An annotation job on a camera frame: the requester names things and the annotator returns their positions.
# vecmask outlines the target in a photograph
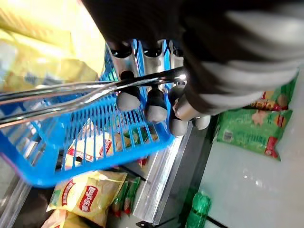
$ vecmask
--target green bottle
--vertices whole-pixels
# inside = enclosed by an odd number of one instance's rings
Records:
[[[203,228],[211,207],[210,197],[203,191],[195,194],[185,228]]]

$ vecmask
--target basket handle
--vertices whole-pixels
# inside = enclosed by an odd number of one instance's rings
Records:
[[[179,67],[168,71],[150,74],[142,77],[124,79],[117,82],[110,82],[110,83],[107,82],[106,84],[104,82],[88,82],[88,83],[70,83],[64,85],[53,85],[42,89],[16,93],[17,95],[12,99],[9,99],[7,96],[8,95],[12,96],[13,93],[3,94],[0,95],[0,101],[5,102],[5,104],[8,104],[8,103],[20,101],[21,95],[22,94],[24,95],[24,93],[29,96],[24,98],[23,101],[30,99],[37,99],[37,98],[45,98],[46,96],[48,97],[58,96],[58,94],[67,95],[67,94],[74,94],[77,92],[83,93],[93,90],[92,92],[82,97],[79,97],[77,99],[74,99],[72,101],[52,105],[35,111],[8,115],[3,118],[0,118],[0,128],[73,112],[87,105],[90,105],[92,102],[104,96],[110,95],[113,92],[119,91],[129,86],[143,86],[143,85],[150,86],[153,84],[164,84],[164,83],[184,81],[185,75],[186,75],[186,70],[184,69],[184,67]]]

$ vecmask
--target yellow snack bag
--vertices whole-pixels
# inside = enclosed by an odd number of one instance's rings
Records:
[[[0,29],[0,91],[94,81],[97,73],[54,45]]]
[[[94,171],[58,184],[47,211],[65,209],[105,227],[108,207],[118,194],[126,173]]]
[[[80,0],[0,0],[0,5],[0,28],[57,46],[102,73],[105,40]]]
[[[81,218],[67,210],[55,210],[41,228],[90,228]]]

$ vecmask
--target lay's logo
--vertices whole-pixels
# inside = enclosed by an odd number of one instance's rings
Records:
[[[92,202],[97,195],[98,189],[94,186],[86,186],[85,194],[80,201],[79,208],[84,212],[89,212]]]

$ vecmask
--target blue plastic basket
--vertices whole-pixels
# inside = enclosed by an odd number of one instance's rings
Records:
[[[143,75],[142,60],[142,51],[139,50],[137,64],[141,76]],[[112,71],[113,64],[109,55],[105,57],[105,64],[106,71],[101,79],[117,80]],[[170,68],[169,53],[165,55],[165,67]],[[2,129],[0,153],[30,185],[50,187],[87,171],[108,169],[157,152],[169,146],[173,136],[168,130],[167,121],[158,124],[146,122],[143,115],[146,89],[141,88],[141,93],[141,107],[130,112],[120,112],[115,103],[116,95],[112,94],[73,113]],[[8,115],[12,112],[24,112],[64,102],[78,96],[80,95],[3,105],[0,109],[4,115]],[[105,134],[112,141],[111,155],[106,154]],[[128,135],[129,146],[123,135]],[[67,152],[71,145],[77,150],[79,140],[85,142],[83,157],[89,154],[86,151],[87,142],[94,142],[93,157],[91,160],[79,159],[74,153],[72,165],[67,169],[65,168]],[[116,146],[118,140],[121,141],[119,148]],[[103,145],[102,150],[97,148],[97,144]]]

